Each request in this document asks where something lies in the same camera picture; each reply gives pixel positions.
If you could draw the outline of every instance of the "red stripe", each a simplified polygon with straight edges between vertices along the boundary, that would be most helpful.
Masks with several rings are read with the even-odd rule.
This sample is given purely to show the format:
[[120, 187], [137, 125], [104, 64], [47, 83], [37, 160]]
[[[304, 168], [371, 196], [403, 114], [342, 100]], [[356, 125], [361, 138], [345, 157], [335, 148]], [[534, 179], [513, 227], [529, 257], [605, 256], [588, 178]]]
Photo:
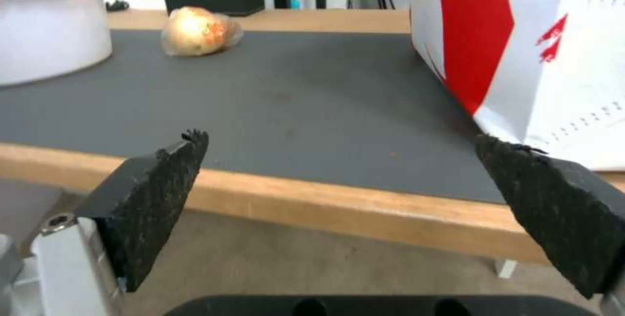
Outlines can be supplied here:
[[440, 0], [443, 20], [445, 83], [474, 114], [512, 33], [508, 0]]

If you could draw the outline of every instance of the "red and white box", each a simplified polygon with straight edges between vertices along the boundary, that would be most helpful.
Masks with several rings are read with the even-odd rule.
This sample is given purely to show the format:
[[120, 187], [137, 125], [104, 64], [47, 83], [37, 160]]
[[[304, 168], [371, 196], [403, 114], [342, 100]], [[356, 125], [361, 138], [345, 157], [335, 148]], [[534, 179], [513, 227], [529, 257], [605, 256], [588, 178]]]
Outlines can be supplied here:
[[625, 169], [625, 0], [411, 0], [415, 49], [486, 133]]

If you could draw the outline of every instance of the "wooden table edge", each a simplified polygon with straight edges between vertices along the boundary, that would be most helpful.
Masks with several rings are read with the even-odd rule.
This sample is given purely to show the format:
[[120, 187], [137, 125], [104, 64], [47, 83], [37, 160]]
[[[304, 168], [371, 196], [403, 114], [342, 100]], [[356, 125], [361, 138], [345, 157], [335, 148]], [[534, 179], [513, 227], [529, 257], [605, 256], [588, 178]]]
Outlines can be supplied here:
[[[89, 192], [123, 158], [0, 143], [0, 177]], [[506, 205], [202, 169], [186, 209], [546, 263]]]

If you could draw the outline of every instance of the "black base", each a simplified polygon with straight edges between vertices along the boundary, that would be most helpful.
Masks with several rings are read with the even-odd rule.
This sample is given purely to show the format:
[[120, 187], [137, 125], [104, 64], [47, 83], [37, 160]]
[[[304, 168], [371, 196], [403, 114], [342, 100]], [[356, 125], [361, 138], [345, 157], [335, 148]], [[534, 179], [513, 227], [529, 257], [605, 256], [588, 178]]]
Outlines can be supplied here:
[[166, 316], [591, 316], [542, 296], [206, 296]]

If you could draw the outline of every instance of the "gray mat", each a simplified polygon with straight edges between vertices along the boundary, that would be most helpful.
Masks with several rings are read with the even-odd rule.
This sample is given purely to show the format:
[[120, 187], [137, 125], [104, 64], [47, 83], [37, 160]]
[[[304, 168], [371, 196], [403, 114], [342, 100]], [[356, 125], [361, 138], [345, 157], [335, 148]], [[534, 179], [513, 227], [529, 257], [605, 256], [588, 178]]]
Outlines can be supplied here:
[[0, 142], [133, 156], [199, 127], [207, 168], [503, 202], [408, 36], [247, 33], [171, 58], [157, 31], [112, 35], [98, 66], [0, 89]]

